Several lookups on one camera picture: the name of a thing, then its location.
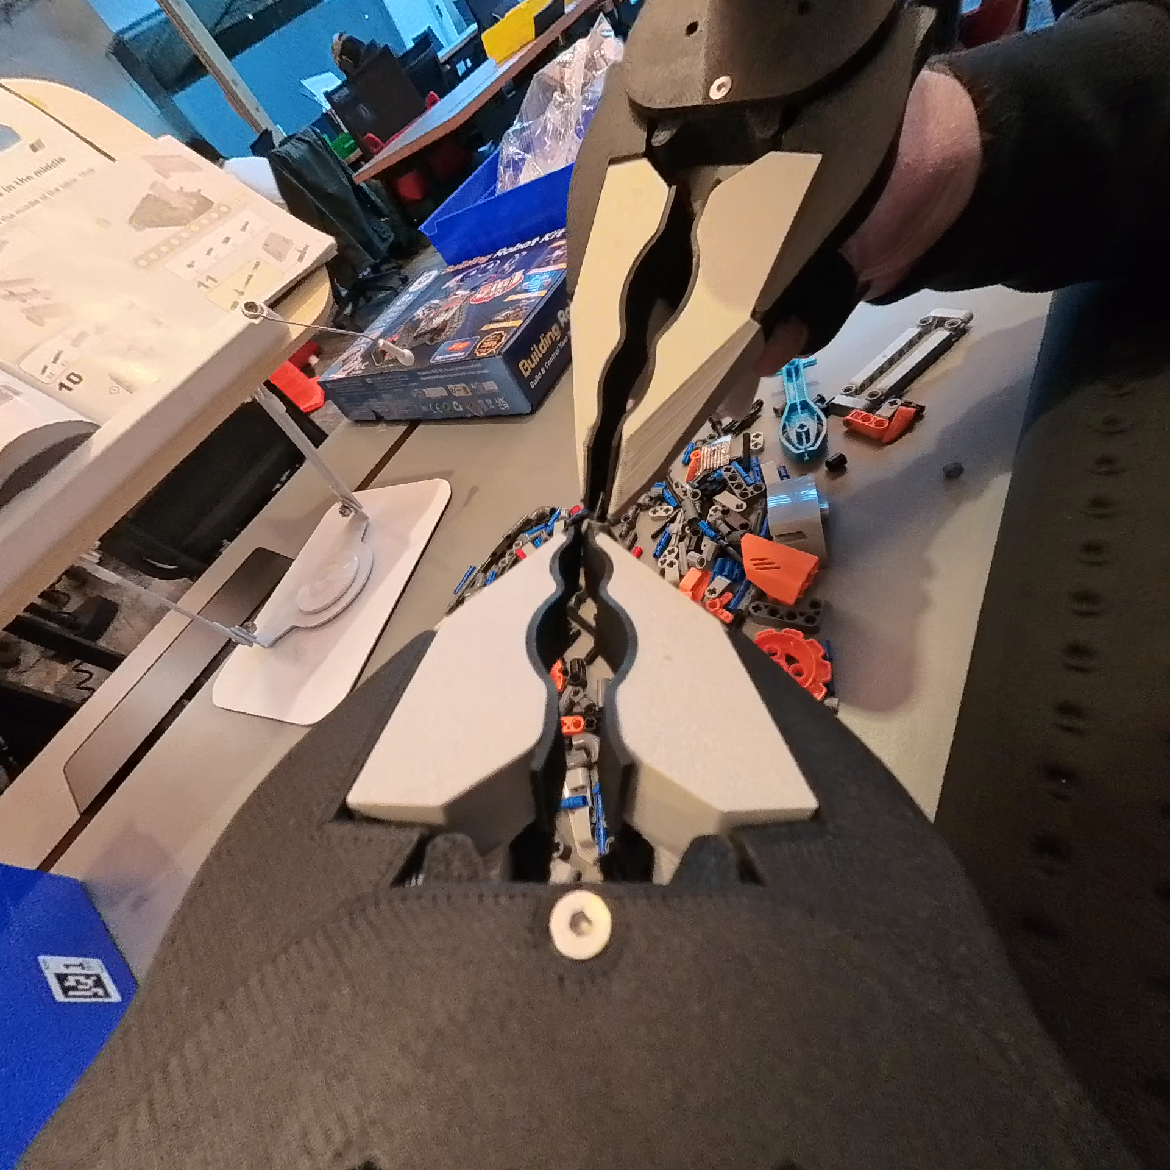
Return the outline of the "person's right hand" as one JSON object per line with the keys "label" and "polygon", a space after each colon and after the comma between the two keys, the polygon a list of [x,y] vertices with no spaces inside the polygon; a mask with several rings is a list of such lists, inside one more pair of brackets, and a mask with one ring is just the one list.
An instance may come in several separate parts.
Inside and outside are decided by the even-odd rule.
{"label": "person's right hand", "polygon": [[911,87],[884,188],[838,249],[865,301],[895,289],[955,224],[982,158],[972,96],[950,72],[924,68]]}

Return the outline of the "blue cardboard kit box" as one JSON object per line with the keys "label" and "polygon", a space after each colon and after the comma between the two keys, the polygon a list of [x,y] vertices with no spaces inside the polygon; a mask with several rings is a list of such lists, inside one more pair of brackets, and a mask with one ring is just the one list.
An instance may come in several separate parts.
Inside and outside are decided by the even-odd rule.
{"label": "blue cardboard kit box", "polygon": [[433,267],[321,369],[353,422],[530,415],[571,359],[565,230]]}

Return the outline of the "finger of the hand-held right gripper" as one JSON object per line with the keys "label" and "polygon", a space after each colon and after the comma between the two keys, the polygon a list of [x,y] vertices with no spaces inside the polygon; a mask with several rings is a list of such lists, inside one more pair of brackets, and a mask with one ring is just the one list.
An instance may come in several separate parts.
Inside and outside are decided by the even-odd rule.
{"label": "finger of the hand-held right gripper", "polygon": [[573,291],[573,419],[586,516],[628,503],[682,433],[683,380],[654,370],[658,243],[675,191],[644,157],[607,167]]}
{"label": "finger of the hand-held right gripper", "polygon": [[[664,366],[678,373],[683,380],[683,416],[679,440],[647,484],[675,457],[697,422],[746,381],[763,349],[756,302],[766,291],[820,161],[814,153],[771,152],[722,174],[692,225],[686,218],[692,211],[690,202],[671,185],[675,197],[667,225],[647,257],[657,264],[657,299],[661,295],[663,246],[668,242],[670,217],[675,211],[681,213],[683,225],[682,249],[670,248],[670,252],[689,253],[692,266],[679,306],[656,331],[650,330],[653,367],[647,374]],[[629,501],[612,504],[607,516],[618,514]]]}

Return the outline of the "white book stand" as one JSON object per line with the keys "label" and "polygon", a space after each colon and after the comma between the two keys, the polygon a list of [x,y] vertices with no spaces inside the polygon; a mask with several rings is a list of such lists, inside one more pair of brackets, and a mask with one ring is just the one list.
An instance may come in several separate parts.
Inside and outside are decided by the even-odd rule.
{"label": "white book stand", "polygon": [[[80,129],[9,85],[2,85],[2,93],[18,94],[97,146]],[[144,147],[147,139],[151,138],[115,152],[97,147],[119,156]],[[310,275],[327,275],[327,263],[299,284]],[[243,306],[249,317],[274,321],[274,349],[231,381],[165,451],[146,458],[143,466],[119,486],[97,466],[82,472],[82,483],[96,493],[85,505],[68,507],[62,494],[34,491],[37,498],[58,504],[59,512],[37,511],[15,532],[2,533],[2,622],[18,617],[33,593],[87,554],[98,537],[185,457],[186,448],[200,443],[195,436],[196,426],[207,422],[209,429],[214,429],[218,415],[229,415],[241,401],[252,398],[299,447],[307,464],[327,482],[335,503],[316,523],[249,624],[197,618],[236,645],[214,684],[213,700],[222,709],[309,725],[348,693],[448,503],[449,487],[443,479],[366,491],[342,486],[282,404],[264,387],[285,355],[298,347],[291,333],[300,324],[273,309],[285,294],[268,305],[248,302]],[[39,483],[44,472],[65,464],[96,427],[85,419],[65,422],[55,413],[33,413],[15,390],[2,390],[2,503]]]}

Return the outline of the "orange panel piece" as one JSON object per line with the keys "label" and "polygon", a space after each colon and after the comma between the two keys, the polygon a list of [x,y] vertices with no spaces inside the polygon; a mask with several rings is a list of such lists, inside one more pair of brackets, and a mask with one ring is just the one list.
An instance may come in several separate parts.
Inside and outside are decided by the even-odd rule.
{"label": "orange panel piece", "polygon": [[775,603],[794,606],[812,586],[820,560],[809,551],[746,532],[739,555],[743,574]]}

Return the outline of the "grey frame with orange bracket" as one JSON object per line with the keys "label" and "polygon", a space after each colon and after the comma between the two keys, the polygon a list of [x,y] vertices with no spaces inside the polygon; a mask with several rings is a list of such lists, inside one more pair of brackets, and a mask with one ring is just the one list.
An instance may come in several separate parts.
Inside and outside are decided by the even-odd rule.
{"label": "grey frame with orange bracket", "polygon": [[906,397],[973,323],[970,310],[934,309],[894,341],[831,397],[826,415],[839,418],[846,433],[890,445],[911,431],[924,406]]}

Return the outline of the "instruction booklet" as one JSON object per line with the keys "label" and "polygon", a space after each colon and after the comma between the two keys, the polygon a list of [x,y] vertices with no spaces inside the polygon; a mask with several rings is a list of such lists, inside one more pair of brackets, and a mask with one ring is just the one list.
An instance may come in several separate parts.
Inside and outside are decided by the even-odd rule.
{"label": "instruction booklet", "polygon": [[330,235],[161,136],[100,150],[2,93],[2,390],[97,427],[2,503],[2,533],[119,486],[275,347],[249,317],[335,253]]}

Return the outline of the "person's right forearm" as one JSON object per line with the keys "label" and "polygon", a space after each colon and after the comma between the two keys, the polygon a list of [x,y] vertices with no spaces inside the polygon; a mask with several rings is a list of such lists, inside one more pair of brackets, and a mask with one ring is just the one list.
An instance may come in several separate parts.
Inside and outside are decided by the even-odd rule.
{"label": "person's right forearm", "polygon": [[936,58],[965,92],[970,196],[899,291],[1051,291],[1167,269],[1167,2],[1079,2]]}

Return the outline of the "turquoise connector piece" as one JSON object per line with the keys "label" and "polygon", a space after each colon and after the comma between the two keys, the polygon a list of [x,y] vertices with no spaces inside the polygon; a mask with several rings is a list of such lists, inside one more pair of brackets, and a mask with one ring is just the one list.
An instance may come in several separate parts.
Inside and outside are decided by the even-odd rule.
{"label": "turquoise connector piece", "polygon": [[826,445],[827,420],[823,408],[809,395],[806,370],[814,358],[795,358],[778,373],[784,404],[780,409],[780,445],[798,462],[819,458]]}

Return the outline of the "pile of plastic building pieces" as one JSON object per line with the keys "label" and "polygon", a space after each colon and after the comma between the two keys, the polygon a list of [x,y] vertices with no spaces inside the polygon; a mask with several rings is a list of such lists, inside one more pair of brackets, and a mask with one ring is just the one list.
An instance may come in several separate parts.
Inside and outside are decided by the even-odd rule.
{"label": "pile of plastic building pieces", "polygon": [[[661,472],[608,530],[633,560],[718,620],[728,633],[738,633],[763,654],[770,665],[767,682],[787,678],[755,643],[764,629],[794,628],[819,639],[826,606],[810,586],[794,604],[768,599],[748,582],[741,564],[741,536],[752,532],[770,537],[766,480],[794,477],[784,462],[766,458],[766,436],[755,429],[760,404],[739,419],[714,419],[706,433],[689,443],[679,466]],[[551,872],[555,881],[572,881],[583,873],[597,877],[610,848],[608,831],[596,777],[600,756],[604,684],[610,672],[594,647],[594,601],[590,597],[590,553],[582,557],[579,585],[566,603],[566,645],[551,665],[550,677],[560,699],[560,730],[565,748],[565,778],[557,813],[557,842]],[[830,711],[835,695],[813,699]]]}

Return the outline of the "black bag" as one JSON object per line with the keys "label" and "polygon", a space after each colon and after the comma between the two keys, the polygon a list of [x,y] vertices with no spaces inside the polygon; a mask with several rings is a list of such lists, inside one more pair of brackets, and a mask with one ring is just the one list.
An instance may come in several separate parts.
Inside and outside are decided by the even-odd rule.
{"label": "black bag", "polygon": [[288,211],[332,238],[335,255],[326,267],[341,288],[384,262],[417,252],[416,227],[395,203],[356,184],[316,129],[284,138],[266,160]]}

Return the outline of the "small red object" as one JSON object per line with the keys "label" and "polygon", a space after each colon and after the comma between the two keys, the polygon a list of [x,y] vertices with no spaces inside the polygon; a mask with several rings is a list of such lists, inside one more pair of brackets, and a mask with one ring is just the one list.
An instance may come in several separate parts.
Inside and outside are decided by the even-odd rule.
{"label": "small red object", "polygon": [[313,415],[327,399],[317,379],[292,360],[284,360],[267,379],[267,386],[305,415]]}

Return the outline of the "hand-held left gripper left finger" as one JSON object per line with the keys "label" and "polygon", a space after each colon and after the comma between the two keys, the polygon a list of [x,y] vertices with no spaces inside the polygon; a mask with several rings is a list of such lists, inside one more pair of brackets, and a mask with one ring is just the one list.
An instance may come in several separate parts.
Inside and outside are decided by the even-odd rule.
{"label": "hand-held left gripper left finger", "polygon": [[462,834],[482,852],[550,835],[565,748],[551,665],[583,530],[564,530],[433,629],[346,794],[349,812]]}

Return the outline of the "white panel piece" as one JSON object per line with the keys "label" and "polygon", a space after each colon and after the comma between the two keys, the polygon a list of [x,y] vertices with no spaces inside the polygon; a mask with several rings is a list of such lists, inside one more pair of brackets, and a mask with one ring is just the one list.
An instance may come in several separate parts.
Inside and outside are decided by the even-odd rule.
{"label": "white panel piece", "polygon": [[770,539],[827,564],[827,501],[814,476],[774,477],[766,480],[764,489]]}

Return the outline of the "clear plastic parts bag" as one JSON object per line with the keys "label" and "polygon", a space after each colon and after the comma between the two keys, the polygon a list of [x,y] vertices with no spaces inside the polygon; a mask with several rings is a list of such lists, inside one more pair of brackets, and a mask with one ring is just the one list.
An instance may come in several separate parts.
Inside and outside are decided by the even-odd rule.
{"label": "clear plastic parts bag", "polygon": [[599,104],[610,65],[624,41],[601,14],[589,32],[541,67],[501,136],[494,192],[505,195],[576,160]]}

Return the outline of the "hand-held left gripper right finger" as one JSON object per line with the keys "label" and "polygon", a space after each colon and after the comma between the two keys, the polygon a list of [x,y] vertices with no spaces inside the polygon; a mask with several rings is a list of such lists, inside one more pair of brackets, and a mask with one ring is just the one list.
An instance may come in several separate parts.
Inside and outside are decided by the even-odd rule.
{"label": "hand-held left gripper right finger", "polygon": [[594,647],[608,670],[596,777],[605,874],[651,874],[699,838],[805,824],[817,798],[743,661],[750,645],[589,533]]}

